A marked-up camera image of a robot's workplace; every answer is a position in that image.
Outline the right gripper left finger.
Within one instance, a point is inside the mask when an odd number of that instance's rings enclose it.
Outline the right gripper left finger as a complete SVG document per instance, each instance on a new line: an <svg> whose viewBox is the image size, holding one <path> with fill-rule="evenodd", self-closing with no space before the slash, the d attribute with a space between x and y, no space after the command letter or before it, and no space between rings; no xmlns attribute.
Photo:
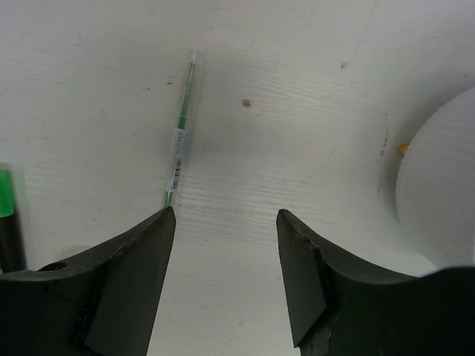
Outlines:
<svg viewBox="0 0 475 356"><path fill-rule="evenodd" d="M174 242L164 208L37 271L1 276L3 355L145 355Z"/></svg>

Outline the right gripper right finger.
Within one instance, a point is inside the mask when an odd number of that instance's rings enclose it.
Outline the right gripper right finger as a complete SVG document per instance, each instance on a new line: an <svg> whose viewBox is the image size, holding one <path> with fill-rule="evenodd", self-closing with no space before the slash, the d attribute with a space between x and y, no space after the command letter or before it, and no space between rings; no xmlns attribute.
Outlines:
<svg viewBox="0 0 475 356"><path fill-rule="evenodd" d="M413 277L315 233L286 209L276 219L294 346L302 355L472 355L474 269Z"/></svg>

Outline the green-capped black highlighter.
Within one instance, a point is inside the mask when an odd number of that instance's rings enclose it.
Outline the green-capped black highlighter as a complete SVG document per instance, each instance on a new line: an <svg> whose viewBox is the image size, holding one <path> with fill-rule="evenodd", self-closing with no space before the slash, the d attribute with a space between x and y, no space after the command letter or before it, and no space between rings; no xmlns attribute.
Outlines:
<svg viewBox="0 0 475 356"><path fill-rule="evenodd" d="M1 271L26 269L22 230L10 172L1 169Z"/></svg>

